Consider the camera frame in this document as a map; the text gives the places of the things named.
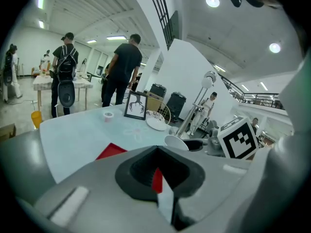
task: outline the black pants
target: black pants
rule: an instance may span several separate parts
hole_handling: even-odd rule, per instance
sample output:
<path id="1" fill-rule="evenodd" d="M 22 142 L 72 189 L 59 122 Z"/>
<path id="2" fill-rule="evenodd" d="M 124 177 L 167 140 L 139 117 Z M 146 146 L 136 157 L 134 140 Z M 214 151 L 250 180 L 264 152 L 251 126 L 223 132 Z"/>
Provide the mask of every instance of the black pants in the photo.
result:
<path id="1" fill-rule="evenodd" d="M 106 92 L 107 83 L 108 83 L 108 80 L 104 80 L 103 86 L 102 86 L 102 102 L 104 101 L 104 95 Z"/>
<path id="2" fill-rule="evenodd" d="M 120 82 L 114 79 L 108 79 L 105 95 L 104 95 L 104 101 L 103 101 L 103 107 L 107 107 L 110 105 L 111 97 L 115 90 L 117 90 L 117 98 L 116 98 L 116 105 L 122 104 L 125 91 L 128 87 L 128 83 Z"/>
<path id="3" fill-rule="evenodd" d="M 52 82 L 52 117 L 55 118 L 56 117 L 56 107 L 55 105 L 57 104 L 57 100 L 58 100 L 58 84 L 59 84 L 59 80 L 57 77 L 53 78 L 53 82 Z M 70 114 L 70 110 L 69 108 L 65 108 L 64 107 L 64 114 L 65 115 L 69 115 Z"/>

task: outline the lamp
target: lamp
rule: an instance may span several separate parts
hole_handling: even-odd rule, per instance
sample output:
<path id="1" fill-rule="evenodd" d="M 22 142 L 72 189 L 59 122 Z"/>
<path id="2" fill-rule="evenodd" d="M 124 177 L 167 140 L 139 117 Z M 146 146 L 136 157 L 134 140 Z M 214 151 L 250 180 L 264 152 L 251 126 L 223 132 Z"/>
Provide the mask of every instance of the lamp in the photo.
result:
<path id="1" fill-rule="evenodd" d="M 186 127 L 188 126 L 192 115 L 195 111 L 196 108 L 203 108 L 202 106 L 200 106 L 199 104 L 201 103 L 202 99 L 204 98 L 207 90 L 209 88 L 211 88 L 212 86 L 214 86 L 214 83 L 216 82 L 216 73 L 214 71 L 209 71 L 207 72 L 204 77 L 203 80 L 201 82 L 202 88 L 198 94 L 198 96 L 196 97 L 194 103 L 193 103 L 193 107 L 192 109 L 189 111 L 188 115 L 186 116 L 185 120 L 183 121 L 183 123 L 179 126 L 179 128 L 177 127 L 171 127 L 169 133 L 172 135 L 175 135 L 179 138 L 181 138 L 181 136 L 183 135 L 183 133 L 186 130 Z M 203 96 L 201 97 L 201 99 L 199 100 L 199 102 L 196 104 L 199 96 L 202 94 L 203 89 L 205 89 L 205 91 L 203 92 Z"/>

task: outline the white table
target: white table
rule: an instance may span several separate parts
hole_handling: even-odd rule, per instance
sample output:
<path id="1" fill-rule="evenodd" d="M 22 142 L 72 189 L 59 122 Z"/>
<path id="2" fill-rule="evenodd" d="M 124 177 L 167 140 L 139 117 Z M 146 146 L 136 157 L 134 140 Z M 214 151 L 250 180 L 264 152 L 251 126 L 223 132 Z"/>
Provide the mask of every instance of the white table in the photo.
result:
<path id="1" fill-rule="evenodd" d="M 41 104 L 41 91 L 42 90 L 51 90 L 53 79 L 50 76 L 37 76 L 34 81 L 34 90 L 38 91 L 38 110 L 40 111 Z M 80 100 L 80 89 L 86 90 L 86 98 L 85 98 L 85 107 L 87 105 L 87 89 L 93 88 L 93 84 L 86 79 L 76 79 L 73 80 L 74 88 L 78 89 L 78 101 Z"/>
<path id="2" fill-rule="evenodd" d="M 104 112 L 114 113 L 110 122 Z M 125 104 L 82 111 L 46 120 L 40 124 L 44 154 L 57 183 L 94 161 L 114 143 L 129 151 L 147 146 L 164 145 L 165 131 L 149 127 L 145 120 L 124 117 Z"/>

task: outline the black backpack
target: black backpack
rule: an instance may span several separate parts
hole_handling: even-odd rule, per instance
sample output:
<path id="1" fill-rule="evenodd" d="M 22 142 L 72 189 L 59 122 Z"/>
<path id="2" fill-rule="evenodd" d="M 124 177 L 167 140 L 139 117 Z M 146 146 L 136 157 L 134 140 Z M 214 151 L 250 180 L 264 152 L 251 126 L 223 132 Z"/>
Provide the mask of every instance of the black backpack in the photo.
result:
<path id="1" fill-rule="evenodd" d="M 74 71 L 77 63 L 74 59 L 76 49 L 73 48 L 70 53 L 67 52 L 67 46 L 63 46 L 61 57 L 57 62 L 56 75 L 59 80 L 58 96 L 60 103 L 69 108 L 73 105 L 75 100 L 75 92 L 73 85 Z"/>
<path id="2" fill-rule="evenodd" d="M 11 84 L 13 79 L 12 62 L 13 62 L 13 55 L 10 52 L 6 53 L 3 69 L 3 82 L 5 85 Z"/>
<path id="3" fill-rule="evenodd" d="M 67 46 L 63 46 L 61 57 L 57 61 L 56 74 L 59 81 L 73 80 L 74 71 L 76 69 L 77 63 L 74 59 L 74 54 L 76 49 L 73 48 L 70 53 L 67 52 Z"/>

